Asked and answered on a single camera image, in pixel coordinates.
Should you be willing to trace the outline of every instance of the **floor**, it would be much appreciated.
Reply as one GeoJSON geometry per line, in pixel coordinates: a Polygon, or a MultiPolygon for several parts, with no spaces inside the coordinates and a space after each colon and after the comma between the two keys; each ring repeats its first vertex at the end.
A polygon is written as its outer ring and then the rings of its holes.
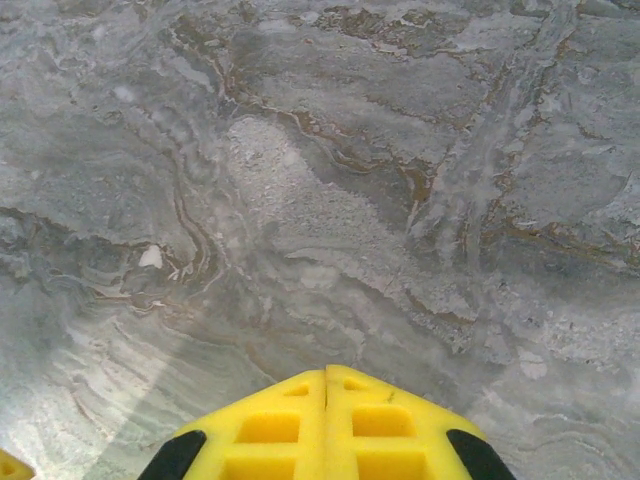
{"type": "Polygon", "coordinates": [[[135,478],[327,363],[640,478],[635,0],[0,6],[0,447],[135,478]]]}

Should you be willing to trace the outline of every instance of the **rectangular hole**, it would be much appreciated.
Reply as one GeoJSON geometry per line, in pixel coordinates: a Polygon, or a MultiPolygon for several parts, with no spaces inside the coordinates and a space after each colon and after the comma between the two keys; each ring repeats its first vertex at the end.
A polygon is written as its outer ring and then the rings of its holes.
{"type": "Polygon", "coordinates": [[[299,431],[297,413],[256,413],[244,421],[236,443],[296,443],[299,431]]]}
{"type": "Polygon", "coordinates": [[[293,480],[295,458],[227,459],[220,480],[293,480]]]}
{"type": "Polygon", "coordinates": [[[359,480],[433,480],[422,452],[360,452],[359,480]]]}
{"type": "Polygon", "coordinates": [[[411,413],[402,407],[368,406],[353,411],[354,437],[415,437],[411,413]]]}

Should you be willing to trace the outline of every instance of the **white stain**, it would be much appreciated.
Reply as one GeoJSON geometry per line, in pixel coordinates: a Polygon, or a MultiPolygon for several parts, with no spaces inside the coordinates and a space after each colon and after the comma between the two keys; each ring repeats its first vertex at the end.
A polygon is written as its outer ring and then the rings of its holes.
{"type": "Polygon", "coordinates": [[[138,262],[139,267],[153,266],[156,268],[162,268],[162,252],[157,245],[151,245],[140,257],[138,262]]]}

